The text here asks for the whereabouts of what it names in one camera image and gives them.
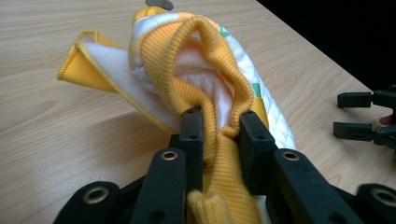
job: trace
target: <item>wood grain surface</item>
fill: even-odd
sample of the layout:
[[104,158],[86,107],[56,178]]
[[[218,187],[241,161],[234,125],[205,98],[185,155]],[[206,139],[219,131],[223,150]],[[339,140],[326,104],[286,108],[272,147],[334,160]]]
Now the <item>wood grain surface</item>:
[[[338,140],[333,121],[378,125],[389,110],[341,110],[336,95],[368,91],[253,0],[174,0],[175,11],[227,27],[255,63],[287,117],[296,143],[331,184],[396,187],[392,150]],[[51,223],[71,195],[96,180],[120,187],[145,174],[162,132],[114,93],[56,80],[71,44],[98,29],[127,48],[144,1],[0,3],[0,223]]]

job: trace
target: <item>metal ring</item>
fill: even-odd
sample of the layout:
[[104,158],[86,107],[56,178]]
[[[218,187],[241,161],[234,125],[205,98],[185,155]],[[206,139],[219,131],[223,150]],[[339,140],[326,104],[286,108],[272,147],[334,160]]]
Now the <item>metal ring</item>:
[[178,156],[177,152],[175,151],[165,151],[163,154],[161,154],[161,158],[166,161],[172,161],[176,159]]
[[108,189],[102,186],[94,187],[88,190],[82,198],[87,204],[99,203],[108,196]]
[[384,189],[372,189],[372,195],[381,203],[396,207],[396,195]]
[[289,151],[282,152],[281,155],[282,155],[283,158],[285,158],[288,161],[299,161],[300,160],[300,156],[299,155],[297,155],[295,153],[292,153],[292,152],[289,152]]

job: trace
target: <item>black background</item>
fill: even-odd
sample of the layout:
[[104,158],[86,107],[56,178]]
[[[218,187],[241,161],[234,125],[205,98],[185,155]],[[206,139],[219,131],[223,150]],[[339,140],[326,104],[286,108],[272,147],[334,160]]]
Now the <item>black background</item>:
[[374,90],[396,84],[396,0],[259,0]]

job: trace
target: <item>yellow knit fabric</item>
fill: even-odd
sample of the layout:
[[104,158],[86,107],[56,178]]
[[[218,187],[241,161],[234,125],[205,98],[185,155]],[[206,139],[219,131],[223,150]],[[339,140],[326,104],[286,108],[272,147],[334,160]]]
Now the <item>yellow knit fabric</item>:
[[[217,128],[213,102],[198,88],[174,77],[177,54],[194,31],[200,33],[205,59],[231,80],[235,89],[231,125],[221,130]],[[254,97],[224,37],[206,18],[194,16],[150,32],[142,42],[141,56],[151,82],[171,110],[181,115],[193,106],[203,109],[204,192],[194,191],[188,197],[196,221],[231,223],[231,215],[235,223],[259,223],[258,210],[243,184],[234,141],[239,117],[252,107]]]
[[[165,11],[159,7],[144,8],[135,14],[133,24],[142,17]],[[189,210],[197,223],[259,223],[259,211],[243,184],[234,139],[239,133],[239,117],[248,109],[256,112],[268,128],[262,98],[253,96],[251,86],[239,71],[233,52],[220,34],[217,24],[190,13],[178,15],[180,21],[166,23],[150,31],[142,40],[138,52],[156,91],[172,111],[181,115],[191,107],[200,106],[204,112],[204,192],[193,191],[188,195]],[[195,31],[200,33],[205,59],[215,65],[223,78],[234,87],[231,123],[221,129],[217,127],[216,109],[211,99],[192,84],[174,77],[177,55]],[[117,92],[159,127],[173,133],[97,64],[81,43],[86,35],[93,36],[95,43],[117,47],[97,31],[83,32],[75,41],[58,79]]]
[[83,47],[79,43],[86,35],[93,35],[96,43],[104,46],[117,48],[118,46],[110,40],[104,38],[95,30],[87,30],[79,35],[64,62],[61,70],[58,73],[58,79],[68,81],[77,85],[94,88],[101,91],[116,92],[108,81],[99,73],[92,61],[90,61],[82,53]]

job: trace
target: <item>black clip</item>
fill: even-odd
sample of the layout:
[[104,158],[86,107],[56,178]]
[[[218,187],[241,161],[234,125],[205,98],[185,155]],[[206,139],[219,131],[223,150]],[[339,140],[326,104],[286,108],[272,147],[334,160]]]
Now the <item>black clip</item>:
[[373,131],[371,124],[335,122],[334,136],[348,140],[374,141],[376,145],[390,147],[396,152],[396,85],[390,86],[388,91],[344,92],[337,96],[339,108],[370,107],[371,103],[393,110],[391,125]]

